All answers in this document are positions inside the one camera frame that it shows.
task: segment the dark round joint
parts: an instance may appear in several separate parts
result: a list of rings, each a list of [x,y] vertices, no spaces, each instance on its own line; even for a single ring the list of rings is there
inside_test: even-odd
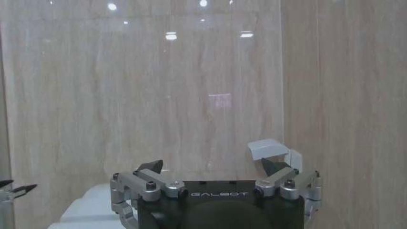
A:
[[[294,182],[294,180],[288,180],[286,183],[285,183],[285,186],[286,186],[288,188],[296,188],[296,182]]]
[[[119,173],[115,173],[114,174],[114,180],[118,180],[118,178],[119,178]]]
[[[178,192],[178,198],[182,199],[182,198],[186,198],[189,196],[189,189],[186,189],[185,187],[179,190]]]
[[[147,182],[147,184],[146,184],[146,189],[147,189],[149,191],[155,190],[157,187],[158,187],[158,184],[157,184],[154,181]]]
[[[265,197],[265,192],[261,188],[256,188],[254,193],[258,199]]]

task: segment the screw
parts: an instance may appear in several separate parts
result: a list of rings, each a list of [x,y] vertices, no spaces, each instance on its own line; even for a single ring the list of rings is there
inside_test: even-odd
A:
[[[268,180],[262,180],[262,181],[260,181],[260,184],[264,186],[268,186],[268,185],[270,185],[270,182]]]
[[[118,180],[118,177],[119,177],[119,173],[115,173],[114,174],[114,180]]]
[[[147,190],[150,190],[150,191],[155,190],[157,187],[158,187],[158,185],[157,185],[157,183],[154,181],[147,182],[147,184],[146,184],[146,189]]]
[[[178,181],[175,181],[175,182],[173,182],[173,183],[170,184],[171,187],[177,187],[178,185],[179,185],[179,182],[178,182]]]
[[[296,182],[294,182],[294,180],[288,180],[286,183],[285,183],[285,186],[286,186],[288,188],[296,188]]]

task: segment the white surface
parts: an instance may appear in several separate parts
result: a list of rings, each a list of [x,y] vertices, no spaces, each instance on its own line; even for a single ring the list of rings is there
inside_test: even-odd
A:
[[[293,167],[304,171],[304,156],[302,154],[289,149],[282,143],[274,139],[265,139],[248,144],[253,153],[254,160],[262,158],[285,155],[285,162]]]
[[[285,162],[293,167],[304,172],[304,156],[302,154],[296,151],[294,149],[290,150],[290,154],[285,157]]]
[[[110,186],[98,185],[75,200],[49,229],[123,229],[119,215],[111,210]]]
[[[254,160],[290,153],[290,149],[274,139],[265,139],[248,144]]]

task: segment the black screw head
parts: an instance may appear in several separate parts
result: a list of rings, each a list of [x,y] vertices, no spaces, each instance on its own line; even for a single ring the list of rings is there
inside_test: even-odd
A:
[[[285,186],[288,188],[296,188],[296,181],[294,180],[288,180],[286,183],[285,183]]]
[[[158,187],[158,184],[154,181],[147,182],[147,184],[146,184],[146,189],[147,190],[150,190],[150,191],[155,190],[157,187]]]
[[[118,177],[119,177],[119,173],[115,173],[114,174],[114,180],[118,180]]]

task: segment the beige marble wall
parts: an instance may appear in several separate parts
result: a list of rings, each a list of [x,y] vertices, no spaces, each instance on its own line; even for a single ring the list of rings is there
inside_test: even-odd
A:
[[[280,0],[0,2],[13,174],[39,184],[18,228],[146,161],[185,179],[264,175],[246,144],[285,135]]]
[[[284,3],[285,140],[325,176],[318,229],[407,228],[406,10]]]

